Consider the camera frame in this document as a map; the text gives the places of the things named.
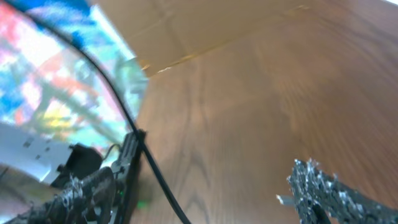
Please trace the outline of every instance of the colorful painting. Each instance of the colorful painting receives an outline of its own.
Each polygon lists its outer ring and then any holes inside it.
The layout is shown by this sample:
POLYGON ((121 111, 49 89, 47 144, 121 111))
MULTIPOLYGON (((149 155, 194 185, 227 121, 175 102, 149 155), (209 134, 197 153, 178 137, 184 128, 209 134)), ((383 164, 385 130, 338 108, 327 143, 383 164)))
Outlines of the colorful painting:
MULTIPOLYGON (((136 117, 147 79, 98 6, 84 0, 19 0, 107 71, 136 117)), ((0 122, 93 146, 102 154, 129 126, 98 71, 69 45, 0 2, 0 122)), ((108 162, 115 160, 112 153, 108 162)))

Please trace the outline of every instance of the wood grain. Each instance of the wood grain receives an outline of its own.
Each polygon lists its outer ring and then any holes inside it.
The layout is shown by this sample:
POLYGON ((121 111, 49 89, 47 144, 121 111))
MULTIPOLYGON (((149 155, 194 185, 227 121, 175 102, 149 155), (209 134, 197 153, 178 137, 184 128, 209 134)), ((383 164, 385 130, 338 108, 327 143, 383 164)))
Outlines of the wood grain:
MULTIPOLYGON (((294 159, 398 207, 398 8, 317 0, 149 82, 138 119, 193 223, 298 223, 294 159)), ((131 223, 179 223, 152 171, 131 223)))

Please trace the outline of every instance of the white plastic part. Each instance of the white plastic part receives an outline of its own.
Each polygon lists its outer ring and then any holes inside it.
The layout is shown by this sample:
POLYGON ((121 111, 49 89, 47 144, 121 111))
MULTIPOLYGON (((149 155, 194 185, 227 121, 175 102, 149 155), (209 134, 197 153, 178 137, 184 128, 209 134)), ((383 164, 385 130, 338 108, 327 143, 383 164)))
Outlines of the white plastic part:
POLYGON ((0 164, 39 182, 51 184, 59 175, 58 166, 65 165, 71 153, 69 144, 0 123, 0 164))

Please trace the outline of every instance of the brown wooden surface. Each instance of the brown wooden surface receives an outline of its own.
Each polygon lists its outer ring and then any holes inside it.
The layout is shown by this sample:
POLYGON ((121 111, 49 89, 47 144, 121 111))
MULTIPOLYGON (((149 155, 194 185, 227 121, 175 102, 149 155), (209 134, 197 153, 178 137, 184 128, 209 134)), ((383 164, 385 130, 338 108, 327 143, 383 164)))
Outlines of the brown wooden surface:
MULTIPOLYGON (((294 159, 398 207, 398 8, 318 0, 168 69, 139 116, 193 223, 298 223, 294 159)), ((179 223, 152 171, 131 223, 179 223)))

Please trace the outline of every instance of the cardboard box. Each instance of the cardboard box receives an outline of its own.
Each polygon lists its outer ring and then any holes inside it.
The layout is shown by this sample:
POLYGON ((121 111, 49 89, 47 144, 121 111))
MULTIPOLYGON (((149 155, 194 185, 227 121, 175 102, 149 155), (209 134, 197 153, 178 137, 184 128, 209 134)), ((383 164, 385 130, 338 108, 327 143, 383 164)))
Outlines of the cardboard box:
POLYGON ((223 45, 308 0, 96 0, 146 74, 223 45))

